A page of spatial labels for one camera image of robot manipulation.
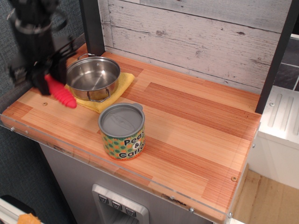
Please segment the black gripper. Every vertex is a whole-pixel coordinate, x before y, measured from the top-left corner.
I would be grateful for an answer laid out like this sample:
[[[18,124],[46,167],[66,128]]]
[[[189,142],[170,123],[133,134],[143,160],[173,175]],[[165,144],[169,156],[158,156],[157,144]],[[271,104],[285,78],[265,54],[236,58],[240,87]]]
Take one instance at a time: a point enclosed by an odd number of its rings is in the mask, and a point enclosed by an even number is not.
[[[48,56],[39,54],[34,57],[31,52],[20,50],[8,63],[8,75],[14,87],[31,85],[42,95],[50,95],[45,75],[50,74],[56,81],[66,84],[66,61],[75,55],[76,47],[73,37],[55,37],[54,52]]]

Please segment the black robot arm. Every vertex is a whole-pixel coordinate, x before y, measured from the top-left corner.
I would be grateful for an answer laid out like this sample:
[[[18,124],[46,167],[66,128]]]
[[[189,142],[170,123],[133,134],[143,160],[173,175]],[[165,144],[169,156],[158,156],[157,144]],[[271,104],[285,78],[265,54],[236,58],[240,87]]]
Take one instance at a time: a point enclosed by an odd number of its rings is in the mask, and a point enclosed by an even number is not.
[[[30,81],[41,94],[49,95],[45,76],[66,84],[66,61],[75,54],[71,36],[54,37],[67,25],[57,0],[12,0],[7,19],[18,44],[17,55],[7,69],[15,85]]]

